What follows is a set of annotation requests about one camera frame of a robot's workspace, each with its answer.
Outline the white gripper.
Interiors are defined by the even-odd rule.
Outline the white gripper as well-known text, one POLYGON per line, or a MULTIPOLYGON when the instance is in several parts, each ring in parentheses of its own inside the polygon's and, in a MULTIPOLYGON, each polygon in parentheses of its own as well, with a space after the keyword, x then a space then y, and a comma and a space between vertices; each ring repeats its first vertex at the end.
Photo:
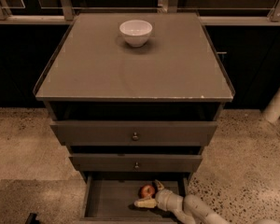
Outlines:
POLYGON ((180 195, 173 193, 169 189, 165 189, 162 182, 154 181, 157 190, 159 190, 153 198, 139 199, 134 202, 134 205, 139 208, 155 208, 158 206, 163 211, 181 211, 183 206, 183 198, 180 195))

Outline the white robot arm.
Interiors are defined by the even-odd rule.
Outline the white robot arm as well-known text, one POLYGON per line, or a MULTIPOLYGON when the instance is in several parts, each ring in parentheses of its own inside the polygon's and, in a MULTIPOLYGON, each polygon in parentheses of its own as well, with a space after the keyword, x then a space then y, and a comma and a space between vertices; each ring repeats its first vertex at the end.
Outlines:
POLYGON ((182 224, 196 224, 196 218, 202 224, 230 224, 199 197, 191 194, 182 197, 167 189, 159 180, 155 180, 154 183, 156 189, 151 185, 145 185, 140 189, 141 198, 133 203, 136 207, 158 207, 162 211, 169 211, 182 224))

